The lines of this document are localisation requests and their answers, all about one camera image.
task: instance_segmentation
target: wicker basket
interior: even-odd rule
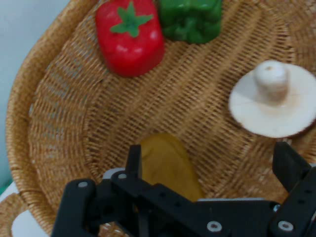
[[[220,37],[204,45],[166,41],[163,62],[144,76],[105,68],[94,14],[102,3],[71,0],[25,59],[6,121],[7,150],[20,194],[1,203],[0,235],[28,208],[50,233],[65,184],[122,167],[128,147],[168,132],[189,151],[206,198],[283,201],[271,171],[274,139],[230,116],[238,79],[267,59],[316,73],[316,0],[227,0]],[[316,161],[316,129],[288,139]],[[123,236],[115,225],[101,236]]]

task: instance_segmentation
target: metal fastener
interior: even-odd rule
[[[289,223],[287,221],[280,221],[278,223],[278,228],[280,230],[283,230],[285,232],[292,232],[294,230],[294,226],[292,223]]]
[[[275,205],[274,208],[273,208],[273,211],[277,212],[280,209],[280,207],[281,207],[280,204]]]
[[[222,231],[223,227],[221,223],[217,221],[210,221],[209,223],[207,223],[207,229],[213,233],[218,233]]]
[[[126,174],[119,174],[119,175],[118,175],[118,178],[119,178],[119,179],[126,179],[126,178],[127,178],[127,175],[126,175]]]
[[[78,187],[79,187],[79,188],[85,188],[85,187],[87,187],[87,186],[88,186],[88,183],[87,183],[87,182],[81,182],[81,183],[78,184]]]

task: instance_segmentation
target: toy vegetable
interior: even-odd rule
[[[229,108],[250,132],[284,138],[316,119],[316,78],[299,66],[266,61],[233,88]]]
[[[156,134],[143,140],[141,146],[145,181],[161,183],[191,201],[203,198],[188,154],[177,138]]]
[[[107,67],[124,77],[142,75],[163,58],[164,42],[152,0],[112,0],[96,13]]]
[[[166,37],[207,43],[220,34],[222,0],[159,0],[159,14]]]

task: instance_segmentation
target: white mushroom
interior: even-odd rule
[[[263,62],[235,85],[229,109],[250,132],[293,136],[316,119],[316,78],[296,65]]]

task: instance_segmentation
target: yellow potato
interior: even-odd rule
[[[191,201],[203,198],[198,178],[182,143],[172,135],[156,134],[141,142],[143,179],[161,183]]]

